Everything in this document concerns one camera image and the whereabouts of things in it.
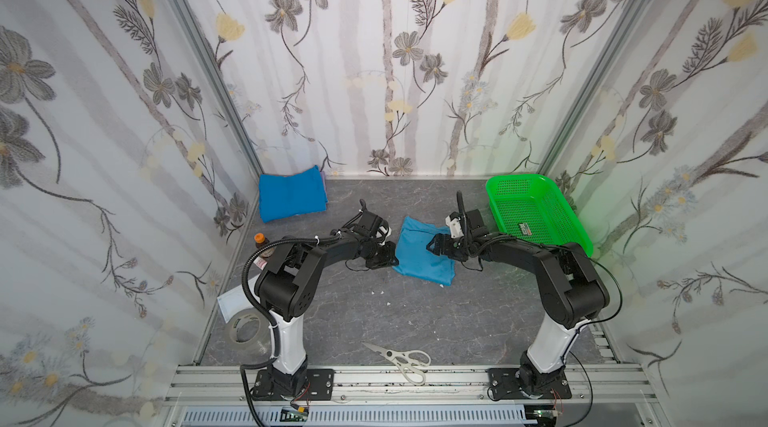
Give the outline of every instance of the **red wire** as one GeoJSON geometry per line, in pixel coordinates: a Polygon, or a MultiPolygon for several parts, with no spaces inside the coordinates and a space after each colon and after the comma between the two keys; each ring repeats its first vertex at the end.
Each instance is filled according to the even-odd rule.
{"type": "MultiPolygon", "coordinates": [[[[301,398],[302,398],[304,395],[306,395],[306,393],[308,393],[308,392],[310,391],[310,385],[312,385],[312,384],[311,384],[311,383],[309,383],[309,382],[308,382],[308,383],[306,383],[306,389],[304,389],[304,392],[302,392],[302,393],[301,393],[301,395],[299,395],[298,397],[296,397],[294,400],[292,400],[292,401],[291,401],[291,404],[292,404],[292,405],[293,405],[294,403],[296,403],[296,401],[298,401],[299,399],[301,399],[301,398]]],[[[306,405],[307,405],[307,407],[309,407],[309,406],[310,406],[310,400],[309,400],[309,399],[306,401],[306,405]]]]}
{"type": "Polygon", "coordinates": [[[552,397],[554,398],[554,405],[552,405],[552,409],[554,409],[555,411],[558,410],[558,399],[560,399],[560,413],[562,414],[563,412],[565,412],[565,405],[563,404],[563,398],[557,392],[555,392],[554,389],[552,389],[552,397]]]}

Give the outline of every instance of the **green basket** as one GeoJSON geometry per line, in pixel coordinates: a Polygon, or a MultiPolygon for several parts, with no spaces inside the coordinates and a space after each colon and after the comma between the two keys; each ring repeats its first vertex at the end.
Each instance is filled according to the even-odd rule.
{"type": "Polygon", "coordinates": [[[592,255],[592,241],[552,179],[536,173],[499,175],[488,179],[485,190],[502,232],[536,243],[578,242],[592,255]],[[531,235],[522,231],[526,224],[531,235]]]}

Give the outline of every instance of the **floral wallpaper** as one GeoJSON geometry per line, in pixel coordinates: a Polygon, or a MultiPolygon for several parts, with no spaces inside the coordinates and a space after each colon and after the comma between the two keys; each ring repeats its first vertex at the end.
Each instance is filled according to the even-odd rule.
{"type": "Polygon", "coordinates": [[[188,1],[268,172],[454,176],[536,170],[628,0],[188,1]]]}
{"type": "Polygon", "coordinates": [[[152,425],[256,182],[165,0],[0,18],[0,417],[152,425]]]}
{"type": "Polygon", "coordinates": [[[768,0],[653,0],[552,177],[670,419],[764,425],[768,0]]]}

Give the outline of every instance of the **white-handled scissors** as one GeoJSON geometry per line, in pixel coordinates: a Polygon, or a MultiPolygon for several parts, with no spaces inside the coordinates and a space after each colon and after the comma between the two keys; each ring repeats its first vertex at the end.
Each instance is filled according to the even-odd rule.
{"type": "Polygon", "coordinates": [[[405,377],[406,380],[411,384],[424,385],[424,382],[427,381],[427,375],[424,372],[424,368],[432,364],[432,357],[430,357],[429,354],[423,350],[406,350],[405,352],[399,352],[397,350],[385,349],[384,347],[379,347],[379,345],[373,345],[365,342],[363,342],[362,345],[365,345],[373,352],[378,352],[379,355],[389,360],[389,362],[395,364],[397,368],[400,369],[402,376],[405,377]],[[427,357],[427,361],[423,362],[421,360],[414,359],[411,357],[411,354],[424,355],[427,357]],[[420,377],[421,382],[417,382],[411,379],[408,376],[409,373],[420,377]]]}

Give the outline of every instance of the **folded blue cloth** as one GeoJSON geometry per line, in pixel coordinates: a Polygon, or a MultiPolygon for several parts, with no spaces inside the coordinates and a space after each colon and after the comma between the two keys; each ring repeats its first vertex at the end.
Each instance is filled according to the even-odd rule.
{"type": "Polygon", "coordinates": [[[263,222],[300,213],[323,212],[328,196],[317,165],[291,176],[262,174],[259,179],[259,214],[263,222]]]}
{"type": "Polygon", "coordinates": [[[435,227],[406,217],[400,230],[395,255],[400,265],[393,267],[402,275],[418,277],[443,285],[451,285],[454,261],[446,256],[438,257],[427,250],[427,244],[436,233],[450,233],[447,227],[435,227]]]}

